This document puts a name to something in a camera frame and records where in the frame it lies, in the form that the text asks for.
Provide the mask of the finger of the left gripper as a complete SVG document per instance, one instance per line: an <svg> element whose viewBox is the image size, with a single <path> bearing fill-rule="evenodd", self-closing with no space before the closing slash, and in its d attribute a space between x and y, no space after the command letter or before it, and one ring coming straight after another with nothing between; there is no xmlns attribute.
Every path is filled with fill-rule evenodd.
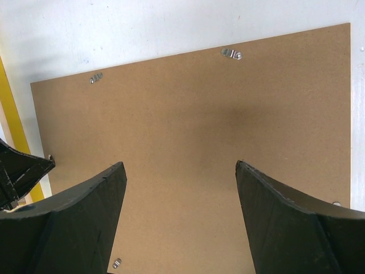
<svg viewBox="0 0 365 274"><path fill-rule="evenodd" d="M1 141L1 210L12 210L55 167L53 157L17 151Z"/></svg>

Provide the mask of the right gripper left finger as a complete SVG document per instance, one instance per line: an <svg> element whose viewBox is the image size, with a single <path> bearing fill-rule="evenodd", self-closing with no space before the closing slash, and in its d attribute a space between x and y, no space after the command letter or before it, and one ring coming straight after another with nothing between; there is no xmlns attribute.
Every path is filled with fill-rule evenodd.
<svg viewBox="0 0 365 274"><path fill-rule="evenodd" d="M107 273L127 186L123 162L1 212L1 273Z"/></svg>

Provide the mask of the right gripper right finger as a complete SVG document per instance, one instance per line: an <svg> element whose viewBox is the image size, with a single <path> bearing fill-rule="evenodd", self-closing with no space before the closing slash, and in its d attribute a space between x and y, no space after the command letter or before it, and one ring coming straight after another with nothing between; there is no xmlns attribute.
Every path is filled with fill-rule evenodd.
<svg viewBox="0 0 365 274"><path fill-rule="evenodd" d="M240 160L236 181L256 273L364 273L364 212L314 198Z"/></svg>

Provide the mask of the yellow wooden picture frame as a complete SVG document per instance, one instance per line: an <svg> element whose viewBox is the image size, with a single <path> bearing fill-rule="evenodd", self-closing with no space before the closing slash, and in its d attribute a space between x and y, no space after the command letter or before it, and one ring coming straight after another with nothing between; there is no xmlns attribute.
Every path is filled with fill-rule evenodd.
<svg viewBox="0 0 365 274"><path fill-rule="evenodd" d="M4 122L1 124L6 139L4 142L17 151L30 154L29 145L3 64L1 64L1 121ZM28 195L18 201L18 205L14 209L4 211L25 211L31 209L30 204L43 199L44 193L40 182L38 182Z"/></svg>

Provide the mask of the brown backing board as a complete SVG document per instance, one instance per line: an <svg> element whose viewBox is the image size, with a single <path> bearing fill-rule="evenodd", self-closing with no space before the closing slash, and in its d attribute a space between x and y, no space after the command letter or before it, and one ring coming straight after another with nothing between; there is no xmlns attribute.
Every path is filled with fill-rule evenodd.
<svg viewBox="0 0 365 274"><path fill-rule="evenodd" d="M243 160L350 205L349 23L31 84L53 193L123 162L116 273L253 273Z"/></svg>

